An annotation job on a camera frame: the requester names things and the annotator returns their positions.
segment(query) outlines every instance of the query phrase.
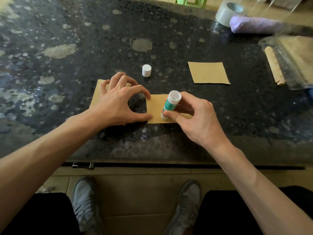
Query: glue stick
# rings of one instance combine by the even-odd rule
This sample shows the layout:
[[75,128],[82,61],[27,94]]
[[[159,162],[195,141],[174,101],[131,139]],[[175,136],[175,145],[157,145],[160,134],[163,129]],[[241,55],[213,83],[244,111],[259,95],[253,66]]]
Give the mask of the glue stick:
[[181,98],[182,98],[182,95],[178,91],[172,90],[170,92],[161,112],[161,118],[163,120],[168,119],[167,117],[163,115],[163,112],[166,110],[174,110]]

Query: packing tape roll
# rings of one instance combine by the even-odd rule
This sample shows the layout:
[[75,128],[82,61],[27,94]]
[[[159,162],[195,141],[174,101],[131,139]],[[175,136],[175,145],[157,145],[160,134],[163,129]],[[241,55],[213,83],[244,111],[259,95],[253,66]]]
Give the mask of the packing tape roll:
[[245,8],[233,0],[222,1],[215,18],[224,26],[230,27],[230,19],[233,16],[246,16],[248,13]]

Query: forearm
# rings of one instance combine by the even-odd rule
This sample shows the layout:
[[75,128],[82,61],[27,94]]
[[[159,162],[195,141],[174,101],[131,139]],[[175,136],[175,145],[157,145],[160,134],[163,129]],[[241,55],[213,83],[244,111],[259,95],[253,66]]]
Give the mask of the forearm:
[[0,159],[0,233],[49,176],[97,132],[85,111]]
[[228,175],[264,234],[311,234],[313,222],[230,142],[209,153]]

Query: hand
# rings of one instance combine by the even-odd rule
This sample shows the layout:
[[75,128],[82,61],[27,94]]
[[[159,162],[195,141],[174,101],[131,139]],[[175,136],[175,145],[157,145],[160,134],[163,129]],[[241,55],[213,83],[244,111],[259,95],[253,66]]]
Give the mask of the hand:
[[[167,110],[163,115],[176,121],[188,138],[208,151],[228,143],[229,140],[217,120],[212,103],[187,92],[181,92],[181,95],[182,99],[175,111]],[[186,119],[180,113],[191,114],[193,118]]]
[[143,93],[146,98],[150,99],[149,91],[135,81],[135,79],[119,72],[111,80],[105,80],[101,84],[101,99],[99,103],[90,108],[99,118],[100,129],[112,125],[123,125],[136,121],[147,121],[152,118],[151,114],[135,113],[128,107],[128,100],[136,93]]

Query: clear plastic sheet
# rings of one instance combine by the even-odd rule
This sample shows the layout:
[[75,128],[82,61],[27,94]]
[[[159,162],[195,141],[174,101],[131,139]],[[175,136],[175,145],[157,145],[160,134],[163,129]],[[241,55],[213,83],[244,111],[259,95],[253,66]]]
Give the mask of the clear plastic sheet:
[[313,88],[313,38],[306,37],[311,33],[305,32],[301,27],[289,26],[259,42],[263,50],[267,46],[273,48],[284,79],[292,90]]

